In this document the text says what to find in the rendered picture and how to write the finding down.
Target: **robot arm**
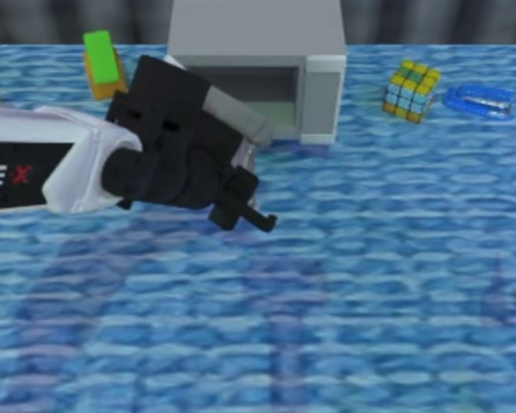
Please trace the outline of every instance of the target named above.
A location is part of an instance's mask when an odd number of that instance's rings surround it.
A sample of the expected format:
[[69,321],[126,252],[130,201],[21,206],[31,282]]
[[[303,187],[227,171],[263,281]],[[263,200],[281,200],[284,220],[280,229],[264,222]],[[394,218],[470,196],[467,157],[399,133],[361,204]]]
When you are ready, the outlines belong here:
[[0,109],[0,211],[86,213],[134,201],[212,206],[209,219],[224,230],[243,217],[271,231],[276,217],[249,205],[258,178],[232,165],[243,134],[204,110],[210,88],[143,56],[106,120],[67,108]]

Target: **brown object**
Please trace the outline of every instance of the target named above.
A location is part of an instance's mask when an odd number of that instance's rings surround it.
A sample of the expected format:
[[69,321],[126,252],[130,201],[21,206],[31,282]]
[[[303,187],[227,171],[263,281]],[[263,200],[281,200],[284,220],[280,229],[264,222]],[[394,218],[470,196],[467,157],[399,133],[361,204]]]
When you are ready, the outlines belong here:
[[117,80],[116,82],[99,84],[94,82],[94,79],[92,77],[92,71],[89,67],[89,59],[86,52],[84,52],[84,67],[86,68],[86,76],[88,77],[89,88],[92,91],[92,96],[97,101],[112,98],[114,92],[117,90],[120,92],[127,91],[124,67],[122,66],[122,62],[120,61],[119,55],[117,54],[116,50],[114,51],[114,57],[119,68],[119,80]]

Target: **water-patterned surface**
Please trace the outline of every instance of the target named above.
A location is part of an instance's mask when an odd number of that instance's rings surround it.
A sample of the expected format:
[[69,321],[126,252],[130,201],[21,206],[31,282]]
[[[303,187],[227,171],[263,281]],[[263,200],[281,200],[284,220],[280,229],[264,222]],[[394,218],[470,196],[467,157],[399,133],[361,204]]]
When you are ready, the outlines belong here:
[[[133,72],[142,53],[121,46]],[[81,49],[0,46],[18,108],[102,116]],[[0,216],[0,413],[516,413],[516,107],[380,110],[402,56],[516,92],[516,47],[349,49],[338,143],[262,151],[277,230],[138,205]]]

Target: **rubik's cube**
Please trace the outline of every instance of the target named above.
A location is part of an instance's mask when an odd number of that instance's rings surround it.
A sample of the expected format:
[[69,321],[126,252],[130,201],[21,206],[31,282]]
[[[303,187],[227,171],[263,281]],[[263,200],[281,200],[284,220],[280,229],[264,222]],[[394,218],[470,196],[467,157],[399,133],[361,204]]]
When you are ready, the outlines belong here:
[[435,69],[403,60],[390,79],[383,110],[414,123],[420,123],[430,104],[440,73]]

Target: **blue scissors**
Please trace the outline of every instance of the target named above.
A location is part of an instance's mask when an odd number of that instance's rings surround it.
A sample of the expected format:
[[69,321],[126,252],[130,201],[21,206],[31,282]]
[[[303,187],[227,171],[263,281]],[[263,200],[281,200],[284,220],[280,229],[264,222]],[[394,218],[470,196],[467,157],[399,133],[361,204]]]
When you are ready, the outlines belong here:
[[512,101],[510,90],[467,84],[449,89],[443,96],[448,108],[494,120],[510,119]]

